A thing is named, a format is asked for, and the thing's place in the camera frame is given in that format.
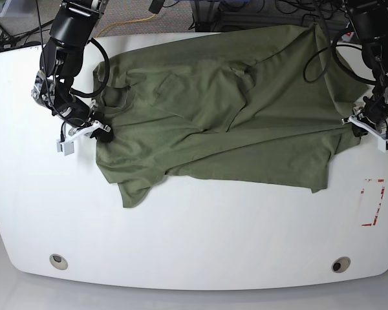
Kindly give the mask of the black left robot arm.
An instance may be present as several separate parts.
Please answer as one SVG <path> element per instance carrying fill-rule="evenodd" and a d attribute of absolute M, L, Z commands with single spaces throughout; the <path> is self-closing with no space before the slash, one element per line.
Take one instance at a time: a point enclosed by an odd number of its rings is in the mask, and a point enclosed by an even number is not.
<path fill-rule="evenodd" d="M 342 119 L 350 123 L 355 136 L 371 134 L 378 149 L 388 151 L 388 9 L 385 1 L 344 1 L 350 26 L 343 32 L 354 32 L 361 45 L 361 56 L 371 69 L 373 80 L 357 76 L 353 79 L 372 87 L 372 95 L 363 98 L 363 105 L 353 115 Z"/>

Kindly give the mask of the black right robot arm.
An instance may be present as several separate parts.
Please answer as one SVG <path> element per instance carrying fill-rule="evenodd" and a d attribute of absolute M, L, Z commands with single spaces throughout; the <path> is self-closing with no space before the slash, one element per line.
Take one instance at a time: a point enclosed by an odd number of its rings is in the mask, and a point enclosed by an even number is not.
<path fill-rule="evenodd" d="M 58 152 L 66 156 L 74 153 L 74 141 L 82 136 L 102 142 L 113 139 L 113 130 L 96 102 L 109 80 L 109 57 L 91 36 L 106 6 L 106 1 L 62 1 L 50 29 L 50 38 L 41 46 L 32 98 L 62 120 L 56 145 Z M 72 86 L 81 71 L 88 43 L 103 56 L 104 77 L 96 90 L 84 93 Z"/>

